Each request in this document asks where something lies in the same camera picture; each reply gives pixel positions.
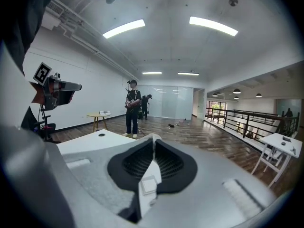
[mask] black and white square marker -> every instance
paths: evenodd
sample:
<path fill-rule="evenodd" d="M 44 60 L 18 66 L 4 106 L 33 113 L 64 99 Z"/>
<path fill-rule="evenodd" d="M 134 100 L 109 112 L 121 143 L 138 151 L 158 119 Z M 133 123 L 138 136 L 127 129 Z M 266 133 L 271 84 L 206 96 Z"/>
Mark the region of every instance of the black and white square marker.
<path fill-rule="evenodd" d="M 41 63 L 39 68 L 37 69 L 33 79 L 37 81 L 40 85 L 44 85 L 48 75 L 52 71 L 52 68 L 47 66 L 44 63 Z"/>

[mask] rectangular light panel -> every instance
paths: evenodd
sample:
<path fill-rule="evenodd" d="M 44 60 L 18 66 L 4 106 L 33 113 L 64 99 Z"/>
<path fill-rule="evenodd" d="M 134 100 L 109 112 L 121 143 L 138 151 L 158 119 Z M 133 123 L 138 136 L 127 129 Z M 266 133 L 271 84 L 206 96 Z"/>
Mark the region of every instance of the rectangular light panel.
<path fill-rule="evenodd" d="M 201 25 L 201 26 L 205 26 L 205 27 L 208 27 L 208 28 L 213 28 L 213 29 L 225 32 L 225 33 L 227 33 L 229 35 L 232 35 L 232 36 L 235 36 L 238 33 L 238 31 L 233 29 L 233 28 L 230 28 L 226 25 L 223 25 L 223 24 L 220 24 L 220 23 L 214 22 L 212 20 L 208 20 L 208 19 L 190 17 L 190 22 L 189 23 L 192 24 L 192 25 Z"/>
<path fill-rule="evenodd" d="M 182 72 L 178 72 L 178 74 L 181 74 L 181 75 L 200 75 L 200 74 L 197 74 L 197 73 L 182 73 Z"/>
<path fill-rule="evenodd" d="M 140 19 L 140 20 L 133 21 L 131 23 L 119 26 L 117 28 L 114 28 L 114 29 L 104 33 L 103 36 L 108 39 L 112 36 L 123 33 L 125 31 L 135 29 L 135 28 L 139 28 L 139 27 L 143 27 L 143 26 L 145 26 L 145 23 L 144 23 L 143 19 Z"/>
<path fill-rule="evenodd" d="M 162 74 L 162 72 L 144 72 L 142 74 Z"/>

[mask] black t-shirt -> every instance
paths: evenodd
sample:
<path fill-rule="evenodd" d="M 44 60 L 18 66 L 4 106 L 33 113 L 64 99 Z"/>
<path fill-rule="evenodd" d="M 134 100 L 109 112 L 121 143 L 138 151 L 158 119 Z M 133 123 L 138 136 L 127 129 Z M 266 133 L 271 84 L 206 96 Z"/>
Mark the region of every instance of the black t-shirt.
<path fill-rule="evenodd" d="M 131 90 L 128 94 L 127 94 L 127 97 L 128 101 L 131 101 L 131 102 L 134 102 L 136 101 L 137 99 L 141 99 L 141 92 L 137 89 L 135 90 Z M 139 104 L 137 106 L 133 106 L 131 108 L 128 108 L 128 110 L 130 109 L 138 109 L 139 108 Z"/>
<path fill-rule="evenodd" d="M 42 22 L 46 6 L 51 0 L 15 0 L 15 11 L 6 19 L 3 40 L 17 67 L 23 73 L 23 61 L 30 44 L 33 42 Z M 22 128 L 34 129 L 37 122 L 30 107 L 28 108 Z"/>
<path fill-rule="evenodd" d="M 148 97 L 146 97 L 145 95 L 142 97 L 142 107 L 143 108 L 147 108 L 148 107 Z"/>

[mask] white tabletop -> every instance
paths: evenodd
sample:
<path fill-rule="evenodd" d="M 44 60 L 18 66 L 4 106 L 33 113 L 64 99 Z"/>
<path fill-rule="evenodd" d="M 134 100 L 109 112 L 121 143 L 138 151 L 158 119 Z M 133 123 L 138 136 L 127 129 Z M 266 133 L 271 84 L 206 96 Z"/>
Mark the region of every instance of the white tabletop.
<path fill-rule="evenodd" d="M 70 154 L 111 148 L 133 141 L 136 140 L 102 129 L 100 131 L 90 133 L 83 137 L 59 143 L 57 144 L 57 146 L 61 154 Z"/>
<path fill-rule="evenodd" d="M 290 139 L 291 142 L 284 141 L 283 137 Z M 301 147 L 302 147 L 302 142 L 298 141 L 293 138 L 289 138 L 286 136 L 283 136 L 278 133 L 274 133 L 272 135 L 269 135 L 267 137 L 261 138 L 260 139 L 263 143 L 269 144 L 278 150 L 281 150 L 282 152 L 285 152 L 291 156 L 294 156 L 296 158 L 299 158 L 300 152 L 301 152 Z"/>

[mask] sleeve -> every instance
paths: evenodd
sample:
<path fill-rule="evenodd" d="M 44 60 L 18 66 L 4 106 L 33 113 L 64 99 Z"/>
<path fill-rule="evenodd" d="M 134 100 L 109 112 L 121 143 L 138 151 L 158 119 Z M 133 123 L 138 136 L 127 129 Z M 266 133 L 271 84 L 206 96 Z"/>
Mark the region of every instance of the sleeve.
<path fill-rule="evenodd" d="M 137 92 L 137 96 L 136 96 L 136 99 L 135 100 L 137 100 L 137 99 L 141 99 L 142 97 L 141 97 L 141 92 L 140 91 L 138 91 Z"/>

